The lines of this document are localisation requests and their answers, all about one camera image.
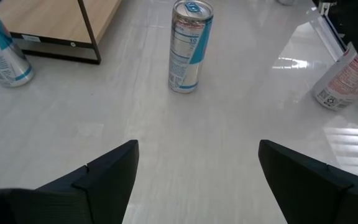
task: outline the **wooden shelf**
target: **wooden shelf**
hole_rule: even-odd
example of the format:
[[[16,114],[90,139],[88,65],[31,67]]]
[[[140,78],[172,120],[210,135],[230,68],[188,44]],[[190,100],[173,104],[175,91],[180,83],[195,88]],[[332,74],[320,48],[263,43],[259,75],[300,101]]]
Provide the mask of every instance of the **wooden shelf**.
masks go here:
[[[121,0],[84,0],[97,43]],[[2,0],[0,18],[10,32],[90,43],[77,0]]]

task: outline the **can tab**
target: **can tab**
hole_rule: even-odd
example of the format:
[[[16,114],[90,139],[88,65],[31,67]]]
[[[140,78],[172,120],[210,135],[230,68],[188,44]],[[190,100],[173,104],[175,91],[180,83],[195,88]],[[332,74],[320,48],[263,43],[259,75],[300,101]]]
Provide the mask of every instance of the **can tab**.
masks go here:
[[[185,6],[186,6],[187,10],[189,10],[190,12],[199,12],[200,11],[200,7],[198,7],[196,3],[186,2]]]

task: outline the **standing can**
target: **standing can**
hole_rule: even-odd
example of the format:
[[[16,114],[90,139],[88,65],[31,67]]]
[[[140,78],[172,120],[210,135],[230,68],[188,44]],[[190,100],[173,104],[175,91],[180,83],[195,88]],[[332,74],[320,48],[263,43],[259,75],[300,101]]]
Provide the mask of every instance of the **standing can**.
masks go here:
[[[336,111],[358,100],[358,55],[351,43],[311,92],[321,105]]]
[[[0,84],[21,86],[34,76],[30,63],[0,20]]]
[[[212,20],[213,8],[207,2],[174,3],[168,79],[172,90],[190,93],[197,87]]]

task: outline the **shelf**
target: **shelf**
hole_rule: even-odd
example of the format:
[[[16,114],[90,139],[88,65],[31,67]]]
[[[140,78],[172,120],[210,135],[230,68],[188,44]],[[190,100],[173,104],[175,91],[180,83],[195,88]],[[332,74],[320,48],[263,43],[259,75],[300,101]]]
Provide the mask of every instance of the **shelf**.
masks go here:
[[[98,43],[121,0],[84,0]],[[13,33],[91,43],[77,0],[2,0],[0,18]]]

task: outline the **marble floor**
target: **marble floor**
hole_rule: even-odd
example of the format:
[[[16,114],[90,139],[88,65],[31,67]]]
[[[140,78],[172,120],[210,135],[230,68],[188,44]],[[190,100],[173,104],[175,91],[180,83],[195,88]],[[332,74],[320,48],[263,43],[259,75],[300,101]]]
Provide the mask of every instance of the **marble floor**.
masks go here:
[[[313,3],[209,2],[213,28],[188,95],[167,85],[172,0],[122,0],[101,65],[29,57],[36,77],[0,87],[0,187],[39,187],[138,139],[124,223],[280,224],[261,139],[358,175],[358,102],[332,112],[309,93],[340,51]]]

